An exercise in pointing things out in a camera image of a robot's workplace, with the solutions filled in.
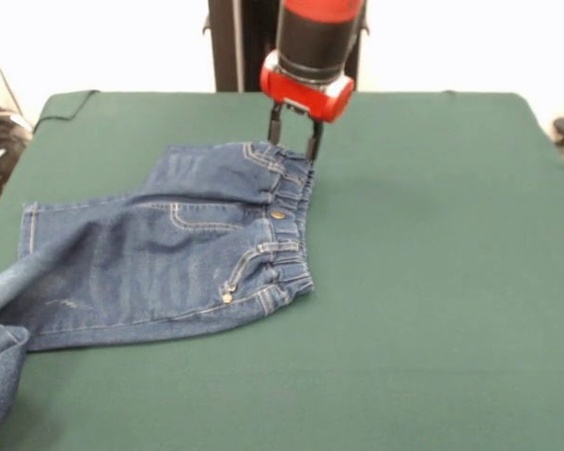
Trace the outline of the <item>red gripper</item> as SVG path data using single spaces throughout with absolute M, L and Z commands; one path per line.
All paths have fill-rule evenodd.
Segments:
M 297 81 L 282 71 L 279 53 L 271 51 L 260 71 L 260 88 L 264 94 L 277 102 L 273 105 L 267 139 L 278 144 L 281 136 L 281 112 L 283 105 L 298 108 L 312 117 L 312 134 L 307 141 L 305 157 L 315 162 L 323 135 L 323 122 L 332 123 L 342 116 L 354 90 L 354 79 L 341 74 L 330 84 L 310 85 Z

